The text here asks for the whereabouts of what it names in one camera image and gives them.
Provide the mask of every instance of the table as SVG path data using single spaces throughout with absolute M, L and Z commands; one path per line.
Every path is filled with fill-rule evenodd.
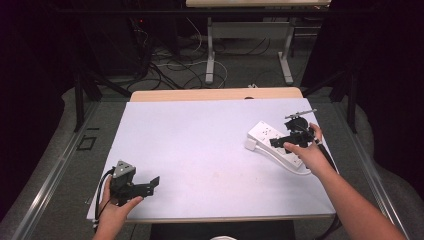
M 310 109 L 301 96 L 297 88 L 134 93 L 104 172 L 121 159 L 136 166 L 135 184 L 156 176 L 161 182 L 154 196 L 137 206 L 128 221 L 228 222 L 333 216 L 335 210 L 315 176 L 289 173 L 243 146 L 247 132 L 260 120 L 285 133 L 284 115 Z M 313 114 L 305 118 L 316 122 Z M 88 219 L 93 217 L 94 204 L 87 215 Z
M 188 7 L 216 8 L 216 7 L 296 7 L 296 6 L 325 6 L 331 0 L 187 0 Z M 275 38 L 285 39 L 282 52 L 278 57 L 287 85 L 293 84 L 287 55 L 295 28 L 295 18 L 288 22 L 212 22 L 208 18 L 208 62 L 205 82 L 213 82 L 215 52 L 213 38 Z

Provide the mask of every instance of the desk leg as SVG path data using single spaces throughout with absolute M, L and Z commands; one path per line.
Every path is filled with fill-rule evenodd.
M 215 64 L 215 52 L 213 51 L 213 37 L 212 37 L 212 19 L 208 18 L 208 63 L 206 65 L 206 84 L 213 83 L 213 70 Z
M 293 38 L 295 22 L 296 22 L 295 18 L 290 19 L 289 29 L 287 29 L 287 35 L 286 35 L 285 43 L 284 43 L 284 50 L 283 52 L 278 52 L 281 69 L 283 70 L 284 80 L 287 85 L 293 85 L 293 78 L 290 72 L 289 64 L 287 62 L 287 55 L 289 54 L 289 51 L 290 51 L 290 43 Z

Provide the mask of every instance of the gray carpet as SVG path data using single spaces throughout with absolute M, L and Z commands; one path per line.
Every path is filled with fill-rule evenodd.
M 261 39 L 223 41 L 223 45 L 216 45 L 217 51 L 224 49 L 225 52 L 246 53 L 256 46 Z M 286 86 L 282 81 L 280 66 L 277 61 L 275 49 L 277 45 L 271 42 L 269 50 L 265 54 L 257 56 L 227 56 L 217 55 L 216 60 L 220 61 L 225 69 L 216 64 L 215 71 L 225 78 L 225 87 L 238 88 L 247 87 L 255 83 L 259 87 L 280 87 Z M 289 59 L 292 75 L 295 79 L 295 86 L 299 86 L 304 67 L 307 63 L 313 39 L 299 39 L 296 42 L 296 52 L 294 58 Z M 200 56 L 201 60 L 205 56 L 200 52 L 192 53 L 192 49 L 186 50 L 190 54 Z M 169 60 L 162 59 L 157 64 L 168 63 Z M 201 74 L 204 72 L 205 65 L 193 65 L 190 70 L 175 71 L 175 68 L 161 67 L 164 73 L 172 76 L 181 85 L 186 87 L 197 87 L 200 81 L 196 80 L 193 72 Z M 115 81 L 125 82 L 125 79 L 115 79 Z M 156 85 L 155 81 L 145 81 L 134 84 L 130 87 L 131 91 L 140 89 L 149 89 Z M 211 88 L 217 88 L 221 81 L 217 80 Z M 88 147 L 90 140 L 82 141 L 82 138 L 95 138 L 91 150 L 75 150 L 69 156 L 69 164 L 66 165 L 66 171 L 61 176 L 54 194 L 48 199 L 48 204 L 44 211 L 36 219 L 34 228 L 31 229 L 29 239 L 89 239 L 93 236 L 91 223 L 85 217 L 89 205 L 87 199 L 92 197 L 96 190 L 100 174 L 103 170 L 103 164 L 108 155 L 110 146 L 113 142 L 114 134 L 119 125 L 120 117 L 124 110 L 125 101 L 117 96 L 108 88 L 102 88 L 105 94 L 102 102 L 93 106 L 95 111 L 92 117 L 88 119 L 88 124 L 80 132 L 78 143 L 82 143 L 80 148 Z M 335 111 L 335 105 L 330 103 L 326 95 L 328 91 L 323 89 L 314 96 L 311 96 L 310 102 L 313 107 L 318 109 L 317 119 L 322 126 L 331 153 L 335 158 L 340 173 L 345 177 L 361 194 L 369 199 L 374 205 L 378 205 L 374 198 L 374 193 L 369 188 L 358 154 L 352 148 L 351 139 L 344 134 L 344 121 L 340 120 Z M 66 109 L 61 119 L 55 135 L 53 136 L 49 147 L 47 148 L 37 169 L 31 176 L 25 189 L 16 200 L 6 217 L 0 225 L 0 238 L 11 239 L 30 209 L 31 204 L 37 196 L 37 193 L 43 186 L 43 183 L 58 161 L 63 160 L 63 152 L 67 148 L 73 135 L 75 126 L 75 108 L 73 103 L 72 90 L 63 96 L 66 102 Z M 366 115 L 359 109 L 357 112 L 358 137 L 364 143 L 367 153 L 372 156 L 372 131 L 366 120 Z M 405 225 L 410 239 L 420 239 L 424 236 L 423 230 L 419 224 L 424 222 L 424 204 L 414 190 L 405 181 L 392 173 L 378 168 L 381 174 L 382 182 L 389 193 L 394 207 Z M 297 239 L 313 239 L 323 233 L 330 225 L 331 219 L 311 219 L 296 220 L 295 230 Z M 117 239 L 148 239 L 150 225 L 126 224 Z M 346 232 L 340 228 L 334 232 L 328 239 L 347 239 Z

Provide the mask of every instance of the black curtain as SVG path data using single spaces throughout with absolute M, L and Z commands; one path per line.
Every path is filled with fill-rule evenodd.
M 355 45 L 370 31 L 359 73 L 358 105 L 374 133 L 374 159 L 407 180 L 424 198 L 424 4 L 420 1 L 333 0 L 332 9 L 386 6 L 378 28 L 370 19 L 326 19 L 305 71 L 302 86 L 312 87 L 345 69 Z
M 73 86 L 52 19 L 39 1 L 0 3 L 3 219 L 55 132 Z

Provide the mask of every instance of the hand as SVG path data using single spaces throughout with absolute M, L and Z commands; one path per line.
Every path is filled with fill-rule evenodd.
M 127 215 L 143 200 L 139 196 L 118 207 L 115 205 L 115 199 L 110 198 L 111 179 L 112 177 L 109 176 L 105 182 L 103 197 L 99 206 L 99 209 L 103 209 L 103 211 L 101 212 L 99 226 L 93 239 L 114 239 L 124 225 Z
M 315 131 L 315 137 L 320 141 L 322 140 L 322 131 L 321 129 L 313 124 L 309 124 L 310 127 Z M 290 152 L 293 152 L 305 163 L 305 165 L 311 170 L 311 172 L 319 177 L 323 172 L 332 170 L 331 165 L 328 163 L 327 159 L 322 154 L 321 150 L 318 146 L 313 142 L 307 148 L 301 148 L 292 143 L 286 142 L 284 143 L 284 148 Z

